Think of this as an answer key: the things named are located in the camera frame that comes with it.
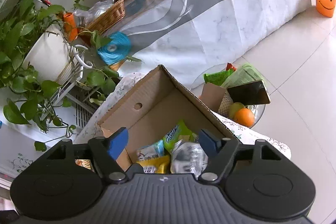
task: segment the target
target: table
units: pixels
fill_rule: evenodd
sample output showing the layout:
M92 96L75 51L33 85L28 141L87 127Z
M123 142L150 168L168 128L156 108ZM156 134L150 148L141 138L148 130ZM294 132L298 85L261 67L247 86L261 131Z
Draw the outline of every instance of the table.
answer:
M126 16L105 35L131 40L118 72L148 73L163 64L187 88L208 68L242 56L311 6L311 0L126 0Z

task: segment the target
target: box flap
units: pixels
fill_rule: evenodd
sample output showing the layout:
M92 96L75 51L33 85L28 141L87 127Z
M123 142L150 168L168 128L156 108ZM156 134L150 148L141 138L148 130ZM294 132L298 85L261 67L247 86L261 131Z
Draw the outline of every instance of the box flap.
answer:
M202 94L199 99L212 111L217 112L226 89L212 83L206 83L203 86Z

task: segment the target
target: green snack package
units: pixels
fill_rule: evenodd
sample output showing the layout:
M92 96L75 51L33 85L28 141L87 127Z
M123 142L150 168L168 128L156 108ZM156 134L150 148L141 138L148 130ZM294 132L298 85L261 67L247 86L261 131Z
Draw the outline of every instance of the green snack package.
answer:
M189 130L183 120L179 120L177 125L163 137L163 145L170 153L174 149L175 143L179 140L194 142L196 137L198 135Z
M233 74L234 70L229 69L229 70L224 70L216 73L205 73L204 74L204 82L205 83L212 83L214 85L222 85L224 81L231 75Z
M231 74L221 85L222 88L230 88L236 85L242 85L256 80L264 80L263 75L250 63L245 63L237 68L235 73Z

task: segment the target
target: blue yarn roll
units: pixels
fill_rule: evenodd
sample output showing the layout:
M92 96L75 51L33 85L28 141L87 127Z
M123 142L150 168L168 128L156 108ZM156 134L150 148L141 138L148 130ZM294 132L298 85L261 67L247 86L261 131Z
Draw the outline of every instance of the blue yarn roll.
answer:
M126 58L131 50L131 41L122 32L115 32L109 37L112 41L100 47L97 53L107 65L112 65Z

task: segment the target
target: hole in cardboard box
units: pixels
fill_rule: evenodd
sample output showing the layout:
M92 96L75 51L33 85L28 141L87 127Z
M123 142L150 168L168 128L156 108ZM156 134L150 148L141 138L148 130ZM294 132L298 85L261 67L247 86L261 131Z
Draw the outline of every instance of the hole in cardboard box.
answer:
M142 108L142 103L136 103L136 104L134 105L134 109L135 109L135 110L139 110L140 108Z

